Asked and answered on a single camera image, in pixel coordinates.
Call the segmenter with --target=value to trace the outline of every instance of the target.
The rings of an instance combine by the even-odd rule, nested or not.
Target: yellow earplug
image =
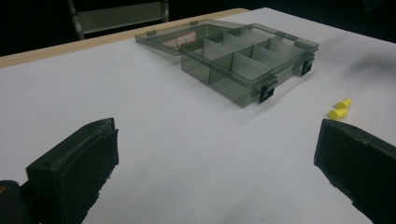
[[[335,105],[335,108],[336,109],[349,109],[350,105],[352,105],[352,100],[347,98],[347,99],[345,99],[343,101],[338,102]]]
[[[347,109],[334,109],[329,112],[330,119],[341,119],[347,115]]]

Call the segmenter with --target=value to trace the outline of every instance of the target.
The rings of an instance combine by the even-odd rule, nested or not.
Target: wooden edge
[[[53,46],[44,49],[35,49],[31,51],[26,51],[23,53],[11,54],[8,56],[0,57],[0,68],[8,67],[20,63],[29,63],[36,60],[46,59],[53,56],[70,53],[73,51],[81,50],[81,49],[89,49],[101,45],[105,45],[108,43],[113,43],[125,39],[134,38],[135,35],[143,34],[150,30],[155,29],[164,29],[176,25],[181,25],[188,23],[190,21],[200,21],[205,19],[217,19],[221,17],[231,16],[238,13],[247,12],[247,9],[244,8],[234,8],[230,10],[225,10],[221,12],[215,12],[211,14],[206,14],[197,17],[191,17],[184,20],[179,21],[170,21],[166,23],[161,23],[157,25],[147,26],[139,29],[134,29],[130,31],[125,31],[121,33],[116,33],[113,35],[103,35],[92,39],[80,40],[68,44],[62,44],[58,46]]]

